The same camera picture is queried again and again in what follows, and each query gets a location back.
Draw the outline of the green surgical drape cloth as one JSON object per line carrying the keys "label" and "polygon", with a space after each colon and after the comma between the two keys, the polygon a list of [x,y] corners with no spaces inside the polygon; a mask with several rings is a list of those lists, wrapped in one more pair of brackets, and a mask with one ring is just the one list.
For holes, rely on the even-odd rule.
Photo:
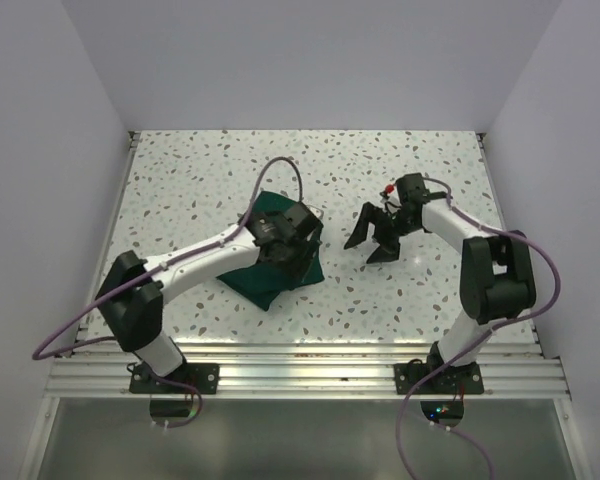
{"label": "green surgical drape cloth", "polygon": [[[251,211],[239,219],[247,221],[245,230],[253,235],[256,247],[257,241],[265,238],[303,238],[317,228],[323,228],[323,223],[309,211],[308,205],[269,191],[261,192]],[[283,272],[259,263],[258,256],[254,265],[222,274],[218,279],[263,311],[267,311],[282,292],[309,286],[297,285]]]}

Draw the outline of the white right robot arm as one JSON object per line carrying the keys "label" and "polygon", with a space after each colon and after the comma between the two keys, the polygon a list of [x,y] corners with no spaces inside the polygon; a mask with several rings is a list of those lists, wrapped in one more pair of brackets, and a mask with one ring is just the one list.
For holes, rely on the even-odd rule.
{"label": "white right robot arm", "polygon": [[344,246],[373,239],[377,247],[368,263],[388,263],[399,259],[402,238],[423,231],[459,253],[462,310],[426,359],[396,365],[396,387],[403,393],[481,393],[479,352],[498,322],[517,318],[536,302],[529,246],[524,236],[483,225],[455,208],[448,187],[434,192],[428,182],[420,173],[406,174],[381,192],[381,205],[364,203]]}

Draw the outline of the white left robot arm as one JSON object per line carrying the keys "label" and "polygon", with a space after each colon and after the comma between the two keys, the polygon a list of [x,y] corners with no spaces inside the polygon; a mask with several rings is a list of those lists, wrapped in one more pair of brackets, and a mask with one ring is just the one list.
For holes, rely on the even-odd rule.
{"label": "white left robot arm", "polygon": [[281,293],[313,284],[319,265],[322,212],[302,202],[246,212],[221,233],[171,253],[120,254],[96,297],[96,307],[120,348],[134,354],[165,392],[181,390],[186,360],[163,328],[171,301],[208,280],[266,310]]}

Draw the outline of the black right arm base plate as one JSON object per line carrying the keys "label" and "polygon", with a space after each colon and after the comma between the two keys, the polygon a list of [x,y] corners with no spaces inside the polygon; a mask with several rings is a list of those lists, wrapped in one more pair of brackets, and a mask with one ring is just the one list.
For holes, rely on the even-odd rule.
{"label": "black right arm base plate", "polygon": [[[433,368],[419,359],[393,365],[394,383],[399,395],[406,395]],[[479,365],[472,362],[461,367],[448,367],[426,380],[414,393],[420,395],[481,395],[485,392]]]}

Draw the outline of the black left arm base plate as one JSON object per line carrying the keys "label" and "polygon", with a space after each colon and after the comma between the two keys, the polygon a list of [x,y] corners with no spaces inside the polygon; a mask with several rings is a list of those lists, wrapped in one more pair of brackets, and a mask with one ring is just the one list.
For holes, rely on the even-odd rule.
{"label": "black left arm base plate", "polygon": [[215,395],[220,379],[217,363],[184,362],[166,377],[159,377],[144,362],[129,363],[131,374],[129,392],[132,394],[166,395],[198,392]]}

